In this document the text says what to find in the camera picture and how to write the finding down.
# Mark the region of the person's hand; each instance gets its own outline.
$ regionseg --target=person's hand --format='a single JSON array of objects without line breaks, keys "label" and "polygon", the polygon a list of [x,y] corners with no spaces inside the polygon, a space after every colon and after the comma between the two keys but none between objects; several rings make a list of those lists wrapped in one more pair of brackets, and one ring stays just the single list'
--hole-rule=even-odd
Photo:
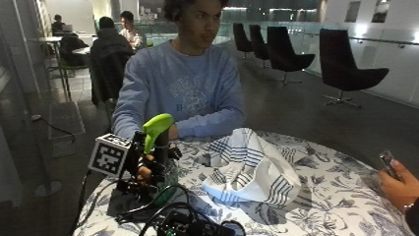
[{"label": "person's hand", "polygon": [[[153,160],[154,156],[152,156],[150,154],[145,157],[148,160]],[[141,181],[146,181],[152,176],[152,171],[148,167],[145,167],[144,165],[138,167],[137,170],[137,176],[136,176],[136,180],[138,182]]]},{"label": "person's hand", "polygon": [[391,165],[402,181],[394,179],[383,169],[378,173],[380,188],[394,206],[403,211],[404,205],[415,203],[419,198],[419,180],[398,160],[394,160]]},{"label": "person's hand", "polygon": [[180,138],[178,127],[173,124],[169,128],[169,140],[177,140]]}]

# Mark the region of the black chair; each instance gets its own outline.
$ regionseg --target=black chair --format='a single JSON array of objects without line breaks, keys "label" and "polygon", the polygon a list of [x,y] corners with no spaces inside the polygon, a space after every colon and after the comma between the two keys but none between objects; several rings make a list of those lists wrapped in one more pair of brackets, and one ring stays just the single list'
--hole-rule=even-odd
[{"label": "black chair", "polygon": [[297,55],[294,53],[286,27],[267,27],[267,51],[273,69],[286,72],[283,76],[283,84],[301,83],[301,81],[287,80],[287,73],[307,68],[315,55]]},{"label": "black chair", "polygon": [[254,56],[263,61],[262,69],[269,68],[265,64],[265,60],[270,59],[267,53],[267,44],[265,43],[262,34],[261,34],[261,27],[258,25],[250,25],[250,40],[251,40],[251,47],[254,51]]},{"label": "black chair", "polygon": [[330,98],[326,103],[350,102],[351,97],[343,97],[343,91],[368,89],[379,84],[388,73],[388,69],[358,69],[354,59],[348,32],[340,29],[322,29],[319,31],[319,62],[323,83],[339,90],[339,96]]},{"label": "black chair", "polygon": [[234,42],[238,51],[245,53],[245,57],[247,58],[247,53],[253,52],[251,42],[247,39],[245,27],[241,23],[233,24],[233,34],[234,34]]}]

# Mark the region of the glass railing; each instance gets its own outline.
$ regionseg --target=glass railing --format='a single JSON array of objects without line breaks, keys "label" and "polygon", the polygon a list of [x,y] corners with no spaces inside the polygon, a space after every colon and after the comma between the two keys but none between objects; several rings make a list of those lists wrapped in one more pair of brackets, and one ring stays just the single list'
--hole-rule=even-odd
[{"label": "glass railing", "polygon": [[[249,25],[259,25],[266,40],[267,27],[287,27],[295,53],[315,54],[315,59],[306,69],[321,76],[318,56],[318,33],[322,28],[348,30],[354,57],[359,68],[388,68],[390,73],[380,84],[367,92],[388,99],[419,106],[419,34],[403,29],[368,29],[363,25],[342,26],[299,22],[242,22],[247,35]],[[146,34],[154,45],[173,39],[177,27],[169,23],[141,24],[136,26]],[[214,43],[234,39],[233,22],[222,22]]]}]

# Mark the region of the white table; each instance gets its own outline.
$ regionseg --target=white table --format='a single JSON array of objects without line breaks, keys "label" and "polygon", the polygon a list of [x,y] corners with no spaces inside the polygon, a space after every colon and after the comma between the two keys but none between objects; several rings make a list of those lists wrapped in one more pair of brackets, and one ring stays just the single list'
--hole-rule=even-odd
[{"label": "white table", "polygon": [[[279,134],[258,132],[271,144],[303,147],[307,155],[294,165],[302,188],[293,203],[283,208],[263,203],[222,203],[202,189],[211,173],[201,165],[211,139],[178,142],[180,183],[193,192],[194,209],[221,223],[237,220],[247,235],[414,235],[399,211],[382,196],[376,171],[348,155],[328,147]],[[136,201],[114,191],[116,179],[105,179],[90,195],[80,216],[74,235],[137,235],[142,224],[118,225],[113,215],[137,207]],[[178,191],[174,202],[183,202]]]},{"label": "white table", "polygon": [[90,47],[82,47],[82,48],[74,49],[72,50],[72,53],[81,54],[81,55],[90,54]]},{"label": "white table", "polygon": [[49,42],[53,45],[53,51],[54,51],[54,58],[56,58],[56,67],[48,67],[49,71],[57,70],[60,73],[60,77],[61,77],[61,83],[62,83],[62,87],[65,88],[65,84],[64,84],[64,77],[62,77],[62,71],[58,67],[60,65],[60,51],[58,51],[58,43],[61,41],[62,37],[61,36],[49,36],[49,37],[39,37],[39,38],[29,38],[28,41],[32,42],[39,42],[39,43],[45,43]]}]

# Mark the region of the wire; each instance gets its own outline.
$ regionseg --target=wire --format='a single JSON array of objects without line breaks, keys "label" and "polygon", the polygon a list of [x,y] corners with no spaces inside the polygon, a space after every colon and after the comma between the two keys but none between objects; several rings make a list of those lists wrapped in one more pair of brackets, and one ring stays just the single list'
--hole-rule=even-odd
[{"label": "wire", "polygon": [[160,209],[160,210],[153,214],[153,216],[152,216],[152,217],[149,218],[149,220],[145,222],[145,225],[144,225],[144,227],[142,227],[142,229],[141,229],[141,232],[140,232],[138,236],[144,236],[144,234],[145,234],[145,232],[146,232],[149,226],[152,225],[154,219],[158,217],[158,215],[160,215],[168,208],[172,208],[172,207],[186,208],[186,209],[194,214],[194,217],[195,217],[194,220],[198,220],[198,215],[201,215],[201,216],[206,219],[206,221],[210,222],[209,217],[207,217],[206,215],[203,215],[201,212],[198,212],[198,211],[193,208],[193,206],[190,206],[190,205],[186,204],[186,203],[173,203],[173,204],[165,206],[162,209]]},{"label": "wire", "polygon": [[65,130],[61,130],[60,128],[57,128],[57,127],[54,127],[53,125],[50,125],[50,124],[48,123],[48,121],[46,121],[45,119],[42,119],[41,117],[37,118],[36,120],[33,120],[32,122],[36,122],[36,121],[39,121],[39,120],[42,120],[42,121],[48,124],[48,126],[49,126],[52,129],[54,129],[54,130],[57,130],[57,131],[60,131],[60,132],[62,132],[62,133],[70,135],[70,137],[72,137],[70,143],[74,144],[76,137],[74,137],[74,135],[73,135],[70,132],[68,132],[68,131],[65,131]]},{"label": "wire", "polygon": [[78,197],[78,210],[77,210],[77,215],[74,218],[74,222],[70,226],[69,229],[69,233],[68,235],[73,235],[73,232],[77,228],[77,223],[78,223],[78,219],[80,219],[80,214],[81,214],[81,210],[82,210],[82,206],[84,206],[84,196],[85,196],[85,191],[86,191],[86,183],[88,183],[88,176],[92,174],[92,170],[89,169],[84,178],[82,178],[82,183],[81,183],[81,191],[80,191],[80,197]]},{"label": "wire", "polygon": [[142,207],[140,207],[140,208],[136,208],[136,209],[132,209],[132,210],[129,210],[128,212],[118,214],[117,223],[118,223],[118,224],[125,223],[124,220],[125,220],[132,214],[134,214],[134,213],[137,213],[137,212],[145,210],[146,208],[149,208],[149,207],[156,203],[156,201],[158,200],[158,198],[160,198],[160,196],[162,195],[162,193],[165,193],[169,189],[172,189],[172,188],[174,188],[174,187],[180,188],[180,189],[183,191],[183,193],[185,193],[185,195],[186,195],[186,203],[189,203],[189,195],[187,195],[187,190],[186,190],[186,188],[185,188],[182,185],[180,185],[180,184],[169,185],[169,186],[160,192],[160,194],[158,194],[157,197],[153,199],[153,201],[149,202],[145,206],[142,206]]},{"label": "wire", "polygon": [[225,221],[221,223],[221,226],[223,226],[223,224],[227,224],[227,223],[235,224],[235,225],[241,228],[241,231],[243,232],[243,236],[246,236],[245,227],[241,225],[239,222],[237,222],[235,220],[225,220]]},{"label": "wire", "polygon": [[96,203],[97,203],[97,200],[98,200],[101,194],[104,193],[105,189],[106,189],[109,186],[112,186],[113,184],[116,184],[117,182],[118,182],[118,181],[110,182],[106,186],[104,186],[104,188],[101,189],[101,191],[97,192],[96,197],[94,197],[94,199],[93,199],[93,201],[92,201],[92,203],[90,203],[90,207],[89,207],[89,209],[86,210],[86,214],[85,214],[85,216],[84,216],[84,219],[82,219],[82,220],[78,220],[80,223],[77,224],[77,227],[76,227],[76,228],[80,228],[80,227],[86,223],[86,221],[88,221],[88,219],[89,219],[89,217],[90,217],[90,215],[92,215],[92,212],[93,212],[93,209],[94,209],[94,206],[96,206]]}]

